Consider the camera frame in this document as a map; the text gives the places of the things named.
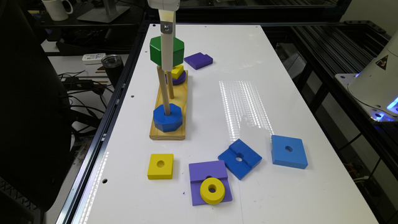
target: blue hexagon block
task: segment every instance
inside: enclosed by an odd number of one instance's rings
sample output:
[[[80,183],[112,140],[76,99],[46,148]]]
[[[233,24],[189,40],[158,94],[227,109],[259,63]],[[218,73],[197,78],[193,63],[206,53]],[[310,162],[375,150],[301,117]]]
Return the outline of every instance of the blue hexagon block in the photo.
[[[154,110],[155,127],[163,132],[175,131],[182,124],[181,108],[173,103],[170,104],[171,114],[164,115],[164,106],[160,105]]]

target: small yellow block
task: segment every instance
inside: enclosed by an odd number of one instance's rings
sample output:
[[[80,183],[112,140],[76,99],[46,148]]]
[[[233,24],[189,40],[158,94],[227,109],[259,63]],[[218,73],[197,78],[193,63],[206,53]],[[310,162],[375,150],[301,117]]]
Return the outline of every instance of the small yellow block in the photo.
[[[173,179],[173,154],[151,154],[148,168],[148,179]]]
[[[180,78],[180,75],[182,74],[183,71],[184,71],[184,66],[183,65],[177,65],[176,67],[173,67],[172,77],[174,79]]]
[[[224,184],[217,178],[207,178],[201,183],[200,196],[206,203],[216,205],[224,199]]]

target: green hexagon block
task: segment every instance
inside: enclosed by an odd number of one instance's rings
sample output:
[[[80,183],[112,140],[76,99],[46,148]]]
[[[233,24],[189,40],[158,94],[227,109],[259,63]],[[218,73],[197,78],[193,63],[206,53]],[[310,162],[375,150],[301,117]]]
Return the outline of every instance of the green hexagon block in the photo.
[[[162,66],[162,51],[161,51],[160,36],[154,37],[150,40],[150,60],[157,65]],[[181,65],[184,61],[184,42],[174,37],[173,44],[173,67]]]

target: block hole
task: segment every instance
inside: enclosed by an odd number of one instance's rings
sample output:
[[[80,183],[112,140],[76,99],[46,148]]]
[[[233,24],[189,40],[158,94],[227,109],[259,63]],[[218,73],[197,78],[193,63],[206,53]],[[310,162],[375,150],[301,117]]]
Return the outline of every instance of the block hole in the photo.
[[[216,190],[217,190],[216,185],[214,185],[214,184],[210,184],[210,185],[209,185],[209,191],[210,191],[211,193],[216,192]]]
[[[164,166],[164,161],[157,162],[157,167],[162,168]]]
[[[238,154],[236,155],[236,160],[239,161],[239,162],[241,162],[242,159],[243,159],[243,154],[238,153]]]
[[[288,152],[293,152],[293,149],[292,149],[290,146],[286,146],[285,149],[286,149],[286,151],[288,151]]]

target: wooden base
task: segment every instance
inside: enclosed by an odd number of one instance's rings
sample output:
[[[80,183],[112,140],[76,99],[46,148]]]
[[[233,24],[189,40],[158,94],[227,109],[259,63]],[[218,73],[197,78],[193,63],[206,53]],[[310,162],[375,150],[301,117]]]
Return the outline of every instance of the wooden base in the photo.
[[[155,127],[154,120],[152,119],[152,126],[150,127],[149,137],[152,140],[184,140],[185,139],[185,122],[187,120],[187,93],[188,93],[188,71],[187,79],[185,82],[174,86],[174,99],[169,99],[170,103],[174,103],[182,110],[182,125],[176,130],[164,133]],[[163,104],[162,94],[159,90],[157,92],[157,99],[155,109]]]

